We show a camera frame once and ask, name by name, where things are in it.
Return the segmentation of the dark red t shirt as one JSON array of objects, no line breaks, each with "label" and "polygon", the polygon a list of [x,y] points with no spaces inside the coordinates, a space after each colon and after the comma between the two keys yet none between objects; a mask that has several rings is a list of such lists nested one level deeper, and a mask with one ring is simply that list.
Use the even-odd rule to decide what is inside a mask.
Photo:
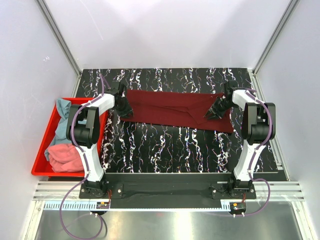
[{"label": "dark red t shirt", "polygon": [[120,119],[125,122],[189,127],[231,134],[234,128],[229,110],[221,119],[205,118],[208,109],[216,98],[221,96],[221,93],[153,92],[130,89],[126,97],[133,109],[133,116]]}]

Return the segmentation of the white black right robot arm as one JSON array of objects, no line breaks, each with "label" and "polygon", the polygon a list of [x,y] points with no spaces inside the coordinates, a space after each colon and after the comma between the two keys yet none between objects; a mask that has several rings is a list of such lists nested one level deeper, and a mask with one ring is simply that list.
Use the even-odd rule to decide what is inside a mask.
[{"label": "white black right robot arm", "polygon": [[232,107],[243,110],[242,152],[227,183],[215,183],[210,187],[213,197],[254,199],[256,182],[265,183],[270,191],[270,185],[265,179],[254,179],[254,169],[267,143],[276,135],[276,105],[258,99],[253,92],[250,88],[237,87],[235,81],[227,82],[222,97],[218,97],[205,114],[208,119],[221,119]]}]

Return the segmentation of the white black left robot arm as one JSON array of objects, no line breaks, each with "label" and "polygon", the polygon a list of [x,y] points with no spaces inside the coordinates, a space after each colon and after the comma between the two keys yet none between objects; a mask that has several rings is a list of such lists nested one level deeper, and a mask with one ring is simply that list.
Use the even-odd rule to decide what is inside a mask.
[{"label": "white black left robot arm", "polygon": [[97,147],[100,138],[100,116],[109,110],[115,110],[118,116],[125,119],[134,116],[127,99],[127,87],[121,82],[103,90],[96,98],[81,105],[72,104],[69,108],[66,138],[75,146],[83,165],[81,198],[85,195],[89,198],[111,196]]}]

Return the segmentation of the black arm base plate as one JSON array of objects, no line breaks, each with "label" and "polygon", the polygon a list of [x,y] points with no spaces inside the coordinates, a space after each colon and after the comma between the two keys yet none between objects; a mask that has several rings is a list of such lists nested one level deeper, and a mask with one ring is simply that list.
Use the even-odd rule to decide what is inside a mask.
[{"label": "black arm base plate", "polygon": [[221,200],[256,199],[252,181],[231,173],[107,173],[98,183],[85,181],[81,199],[111,200],[113,209],[214,209]]}]

